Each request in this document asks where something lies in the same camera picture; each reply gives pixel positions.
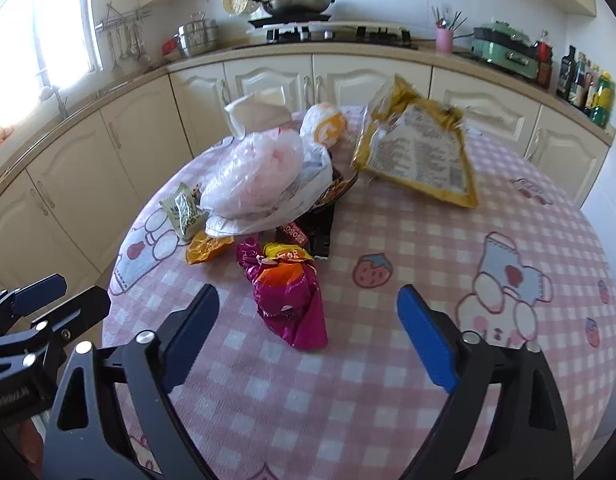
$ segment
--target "lower cabinet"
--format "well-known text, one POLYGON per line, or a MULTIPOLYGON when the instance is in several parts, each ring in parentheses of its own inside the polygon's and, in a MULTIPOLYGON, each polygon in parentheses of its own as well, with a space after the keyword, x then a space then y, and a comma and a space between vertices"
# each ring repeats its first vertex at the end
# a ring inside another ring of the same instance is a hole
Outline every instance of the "lower cabinet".
POLYGON ((27 171, 65 232, 104 272, 116 259, 140 202, 101 114, 92 114, 51 143, 27 171))
POLYGON ((25 171, 1 194, 0 286, 14 290, 57 272, 68 283, 67 299, 98 279, 51 211, 25 171))
POLYGON ((167 75, 105 105, 101 115, 142 203, 192 160, 167 75))
POLYGON ((524 156, 540 104, 475 77, 435 68, 430 98, 464 110, 466 121, 524 156))
POLYGON ((314 104, 310 54, 227 61, 225 71, 232 99, 280 88, 291 112, 307 110, 314 104))
POLYGON ((368 56, 313 56, 315 100, 338 106, 365 106, 395 74, 424 97, 428 96, 432 67, 368 56))
POLYGON ((526 153, 580 207, 606 159, 608 147, 585 128, 542 106, 526 153))
POLYGON ((224 110, 231 99, 223 63, 174 72, 170 80, 194 156, 232 134, 224 110))

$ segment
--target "faucet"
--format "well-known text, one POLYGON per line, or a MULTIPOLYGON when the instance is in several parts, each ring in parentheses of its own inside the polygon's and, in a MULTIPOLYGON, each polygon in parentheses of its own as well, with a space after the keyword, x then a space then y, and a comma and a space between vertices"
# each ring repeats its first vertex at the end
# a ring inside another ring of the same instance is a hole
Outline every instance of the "faucet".
POLYGON ((47 101, 52 95, 56 97, 57 103, 59 104, 59 115, 61 116, 61 120, 65 121, 68 118, 68 110, 66 109, 66 103, 68 102, 68 98, 66 98, 65 100, 61 99, 61 94, 59 94, 58 86, 44 86, 43 89, 41 89, 41 95, 39 96, 39 99, 41 101, 47 101))

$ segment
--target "table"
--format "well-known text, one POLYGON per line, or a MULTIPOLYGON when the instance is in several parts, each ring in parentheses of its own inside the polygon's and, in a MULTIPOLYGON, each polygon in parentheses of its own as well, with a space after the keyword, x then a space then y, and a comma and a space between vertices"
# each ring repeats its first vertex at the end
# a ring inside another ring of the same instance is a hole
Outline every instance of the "table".
MULTIPOLYGON (((338 167, 349 162, 361 111, 345 111, 350 129, 337 145, 338 167)), ((466 143, 477 209, 378 179, 357 182, 338 202, 330 258, 317 263, 329 337, 322 352, 297 351, 264 326, 233 250, 208 264, 185 263, 159 200, 179 182, 197 183, 198 159, 137 217, 110 282, 104 345, 156 329, 203 283, 217 288, 216 325, 170 397, 221 480, 399 477, 446 399, 395 314, 406 283, 491 344, 536 338, 581 457, 616 375, 616 291, 606 256, 586 218, 534 166, 486 134, 466 143), (367 279, 364 269, 378 267, 367 279)), ((479 456, 497 389, 491 386, 462 466, 479 456)), ((140 460, 153 465, 123 388, 120 401, 140 460)))

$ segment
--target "green electric cooker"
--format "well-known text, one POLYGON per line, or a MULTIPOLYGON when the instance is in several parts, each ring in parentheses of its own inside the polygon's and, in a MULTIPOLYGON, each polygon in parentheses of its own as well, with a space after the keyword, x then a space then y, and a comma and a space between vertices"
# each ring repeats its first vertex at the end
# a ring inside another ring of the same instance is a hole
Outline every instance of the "green electric cooker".
POLYGON ((474 57, 500 66, 525 78, 535 80, 539 63, 534 60, 534 46, 521 30, 506 22, 476 27, 471 52, 474 57))

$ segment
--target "gingham pattern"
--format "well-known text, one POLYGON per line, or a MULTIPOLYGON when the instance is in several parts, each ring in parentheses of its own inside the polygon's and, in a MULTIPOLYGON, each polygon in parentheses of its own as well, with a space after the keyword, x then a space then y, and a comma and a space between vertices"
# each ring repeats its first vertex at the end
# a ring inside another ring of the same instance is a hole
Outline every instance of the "gingham pattern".
MULTIPOLYGON (((349 162, 361 108, 347 110, 350 131, 335 163, 349 162)), ((432 308, 454 316, 471 290, 491 231, 512 238, 523 264, 546 273, 551 303, 537 303, 538 341, 562 394, 575 457, 594 436, 616 375, 616 291, 601 244, 578 209, 546 176, 489 136, 469 136, 481 205, 463 210, 382 180, 358 182, 337 205, 331 256, 319 262, 329 345, 304 353, 257 317, 251 285, 233 251, 188 266, 185 248, 161 262, 126 294, 112 298, 104 344, 127 342, 184 308, 203 283, 219 290, 217 323, 183 386, 171 395, 185 427, 222 480, 251 478, 268 463, 281 480, 396 479, 432 427, 446 395, 432 384, 395 315, 397 291, 413 283, 432 308), (516 191, 511 180, 542 186, 552 205, 516 191), (390 280, 362 289, 352 271, 363 254, 385 253, 390 280), (604 304, 597 281, 610 289, 604 304), (601 343, 586 339, 595 319, 601 343)), ((192 161, 137 218, 179 182, 203 174, 192 161)), ((496 407, 491 387, 462 466, 477 460, 496 407)), ((121 402, 130 433, 140 438, 126 389, 121 402)))

